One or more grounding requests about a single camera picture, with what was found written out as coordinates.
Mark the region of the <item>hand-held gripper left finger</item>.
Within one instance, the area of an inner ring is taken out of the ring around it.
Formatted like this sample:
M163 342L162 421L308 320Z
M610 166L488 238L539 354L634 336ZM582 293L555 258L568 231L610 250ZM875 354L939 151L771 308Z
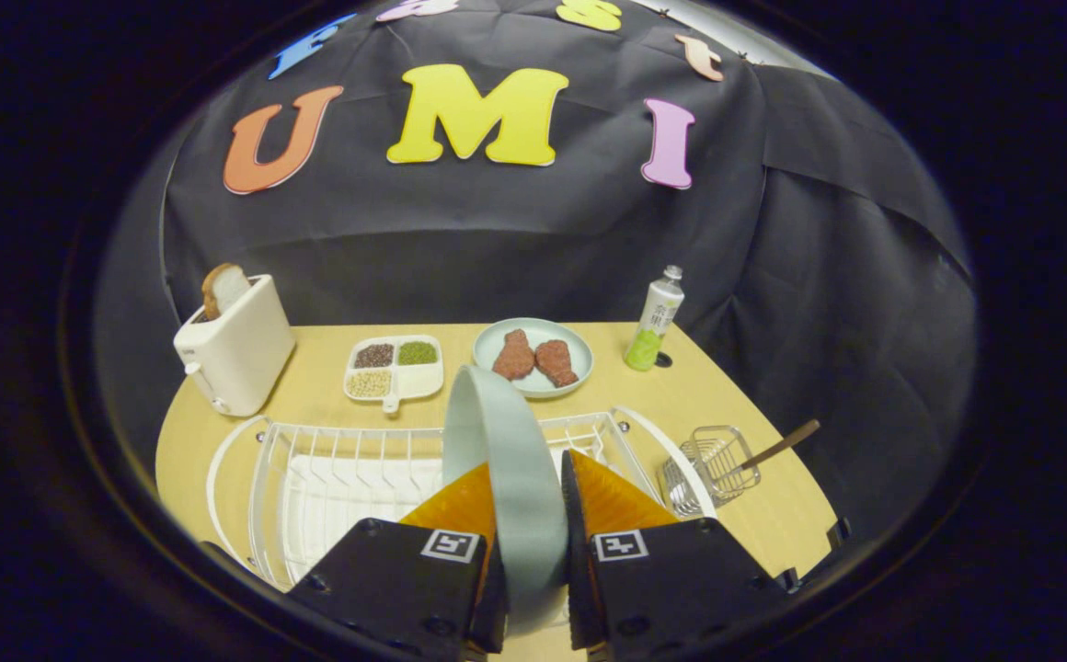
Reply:
M476 466L399 522L365 517L294 583L290 599L423 661L498 655L509 601L490 468Z

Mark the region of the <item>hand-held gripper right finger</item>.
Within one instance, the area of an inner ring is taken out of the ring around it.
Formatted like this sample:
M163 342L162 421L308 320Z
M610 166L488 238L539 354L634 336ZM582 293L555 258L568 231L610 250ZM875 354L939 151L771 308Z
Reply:
M785 584L718 519L676 519L576 450L560 486L571 645L590 661L737 661L785 611Z

